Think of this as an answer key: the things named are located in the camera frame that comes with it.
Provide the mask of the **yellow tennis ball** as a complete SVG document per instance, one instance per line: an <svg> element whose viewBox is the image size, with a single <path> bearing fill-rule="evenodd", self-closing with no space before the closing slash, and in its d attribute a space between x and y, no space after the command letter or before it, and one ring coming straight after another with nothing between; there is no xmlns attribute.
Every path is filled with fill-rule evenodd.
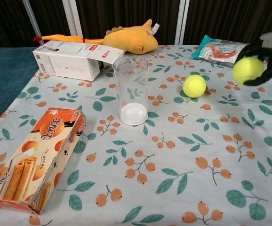
<svg viewBox="0 0 272 226"><path fill-rule="evenodd" d="M200 75L190 75L183 82L183 92L191 98L197 98L203 95L207 87L204 78Z"/></svg>
<svg viewBox="0 0 272 226"><path fill-rule="evenodd" d="M264 64L256 57L249 56L242 58L235 63L232 75L238 84L244 84L246 81L254 80L260 77L264 72Z"/></svg>

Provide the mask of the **teal snack packet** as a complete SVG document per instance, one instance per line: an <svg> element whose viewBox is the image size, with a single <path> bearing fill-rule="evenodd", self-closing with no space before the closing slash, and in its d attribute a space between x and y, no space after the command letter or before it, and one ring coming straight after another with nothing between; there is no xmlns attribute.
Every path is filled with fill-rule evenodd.
<svg viewBox="0 0 272 226"><path fill-rule="evenodd" d="M247 45L248 43L213 39L208 35L204 35L198 49L191 56L193 59L233 67L238 54Z"/></svg>

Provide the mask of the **orange egg roll snack box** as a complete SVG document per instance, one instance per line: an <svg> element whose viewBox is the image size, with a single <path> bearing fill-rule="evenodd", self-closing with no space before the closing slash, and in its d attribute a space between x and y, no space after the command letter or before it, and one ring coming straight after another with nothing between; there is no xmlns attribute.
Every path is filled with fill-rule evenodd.
<svg viewBox="0 0 272 226"><path fill-rule="evenodd" d="M0 209L40 214L85 127L81 110L49 108L0 170Z"/></svg>

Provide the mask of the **white screen frame post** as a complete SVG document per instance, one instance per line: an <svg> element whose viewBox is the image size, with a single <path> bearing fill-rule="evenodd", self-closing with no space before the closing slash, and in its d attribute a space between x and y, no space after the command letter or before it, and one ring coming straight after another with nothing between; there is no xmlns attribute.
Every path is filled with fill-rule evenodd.
<svg viewBox="0 0 272 226"><path fill-rule="evenodd" d="M190 0L180 0L176 24L175 45L183 45Z"/></svg>
<svg viewBox="0 0 272 226"><path fill-rule="evenodd" d="M71 36L83 36L76 0L62 0Z"/></svg>
<svg viewBox="0 0 272 226"><path fill-rule="evenodd" d="M32 24L32 27L34 29L34 32L35 32L36 36L41 36L41 32L40 32L37 20L36 20L36 18L34 16L34 12L32 10L32 7L30 5L29 0L22 0L22 2L24 4L25 10L26 10L27 15L28 15L28 17L30 19L30 22Z"/></svg>

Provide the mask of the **yellow plush dinosaur toy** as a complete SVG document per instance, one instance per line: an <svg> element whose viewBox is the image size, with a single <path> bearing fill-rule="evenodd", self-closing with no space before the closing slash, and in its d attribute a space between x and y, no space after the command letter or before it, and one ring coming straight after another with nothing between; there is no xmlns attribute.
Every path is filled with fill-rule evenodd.
<svg viewBox="0 0 272 226"><path fill-rule="evenodd" d="M158 23L152 25L151 19L141 26L114 27L106 31L103 44L121 49L124 52L144 54L158 48L158 42L154 34L159 27Z"/></svg>

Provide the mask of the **floral printed tablecloth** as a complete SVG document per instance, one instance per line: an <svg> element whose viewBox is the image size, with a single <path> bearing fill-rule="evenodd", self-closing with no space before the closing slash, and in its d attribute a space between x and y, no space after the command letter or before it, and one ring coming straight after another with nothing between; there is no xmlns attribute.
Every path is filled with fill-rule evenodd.
<svg viewBox="0 0 272 226"><path fill-rule="evenodd" d="M169 55L178 60L179 72L191 71L168 76L149 92L146 122L132 127L103 114L96 130L79 138L44 212L0 210L0 226L272 226L272 133L255 130L272 119L272 80L242 86L230 68L192 59L194 50L180 46L176 56ZM183 82L194 74L207 84L197 98L183 92ZM50 77L33 73L10 106L41 109L47 102L40 100L40 88L46 86L61 103L83 111L82 104L73 107L78 90L70 94L68 84ZM149 91L155 80L149 80ZM98 89L97 82L77 87L87 88L95 113L105 113L113 101L118 112L115 83ZM152 107L178 104L165 122L184 125L189 114L180 105L195 103L203 112L195 119L203 132L155 130L161 116ZM0 118L19 112L19 130L0 129L0 168L40 119L11 107Z"/></svg>

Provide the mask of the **clear plastic cup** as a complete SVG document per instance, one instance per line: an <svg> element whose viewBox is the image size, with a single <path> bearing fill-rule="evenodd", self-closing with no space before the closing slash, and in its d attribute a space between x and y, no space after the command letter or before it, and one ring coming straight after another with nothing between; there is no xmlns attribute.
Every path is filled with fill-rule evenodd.
<svg viewBox="0 0 272 226"><path fill-rule="evenodd" d="M113 64L119 116L123 123L137 126L148 118L148 62L128 55Z"/></svg>

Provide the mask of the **yellow rubber chicken toy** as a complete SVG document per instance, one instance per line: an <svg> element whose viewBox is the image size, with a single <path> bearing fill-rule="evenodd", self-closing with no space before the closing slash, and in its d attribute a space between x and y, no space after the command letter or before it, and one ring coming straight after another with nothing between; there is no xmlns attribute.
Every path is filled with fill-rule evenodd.
<svg viewBox="0 0 272 226"><path fill-rule="evenodd" d="M81 36L66 36L61 34L54 34L49 36L35 36L33 38L33 41L41 41L41 40L57 40L57 41L66 41L66 42L77 42L77 43L91 43L91 44L98 44L103 45L104 40L103 39L85 39Z"/></svg>

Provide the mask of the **white product carton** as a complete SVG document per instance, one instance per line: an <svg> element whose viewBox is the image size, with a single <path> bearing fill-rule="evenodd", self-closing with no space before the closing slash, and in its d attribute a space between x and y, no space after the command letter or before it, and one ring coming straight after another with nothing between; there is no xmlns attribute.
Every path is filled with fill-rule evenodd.
<svg viewBox="0 0 272 226"><path fill-rule="evenodd" d="M124 51L98 44L51 40L33 51L43 74L93 81L100 63L113 64Z"/></svg>

